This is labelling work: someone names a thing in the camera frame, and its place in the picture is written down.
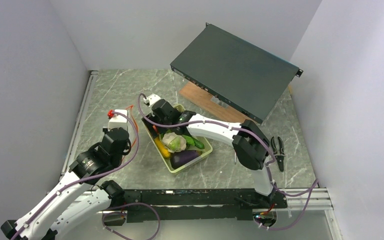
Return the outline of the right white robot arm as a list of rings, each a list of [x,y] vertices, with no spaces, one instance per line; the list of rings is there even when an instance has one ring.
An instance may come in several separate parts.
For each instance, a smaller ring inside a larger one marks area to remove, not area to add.
[[[251,172],[256,203],[267,208],[275,201],[273,179],[265,165],[270,153],[269,142],[252,120],[225,122],[194,111],[180,112],[156,94],[141,94],[139,99],[151,109],[145,120],[161,130],[169,129],[178,135],[190,137],[205,137],[231,146],[240,164]]]

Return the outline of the clear orange zip bag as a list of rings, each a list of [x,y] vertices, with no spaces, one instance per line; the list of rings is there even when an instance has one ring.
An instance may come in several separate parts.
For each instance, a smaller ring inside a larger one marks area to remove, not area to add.
[[[137,121],[133,115],[133,107],[134,107],[134,105],[130,105],[129,107],[127,107],[125,109],[126,112],[128,113],[128,115],[127,115],[128,120],[127,121],[130,123],[130,125],[132,127],[132,133],[134,134],[134,139],[131,142],[131,150],[133,151],[133,153],[132,153],[131,158],[129,160],[125,160],[126,157],[123,157],[123,159],[121,161],[122,164],[120,166],[121,168],[124,168],[130,162],[132,162],[136,158],[137,153],[139,151],[139,128],[138,128]]]

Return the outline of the purple eggplant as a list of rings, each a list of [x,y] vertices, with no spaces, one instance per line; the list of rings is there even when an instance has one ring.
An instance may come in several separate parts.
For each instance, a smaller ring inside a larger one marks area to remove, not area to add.
[[[202,151],[199,150],[183,150],[175,152],[170,157],[170,164],[173,169],[178,169],[192,160],[201,156]]]

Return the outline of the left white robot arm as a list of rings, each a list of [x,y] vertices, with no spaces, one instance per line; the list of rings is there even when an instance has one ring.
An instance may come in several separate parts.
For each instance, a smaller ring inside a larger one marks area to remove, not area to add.
[[[6,220],[0,227],[9,240],[55,240],[73,215],[66,209],[99,179],[121,168],[130,153],[129,132],[122,127],[108,130],[100,142],[80,153],[60,182],[28,213]]]

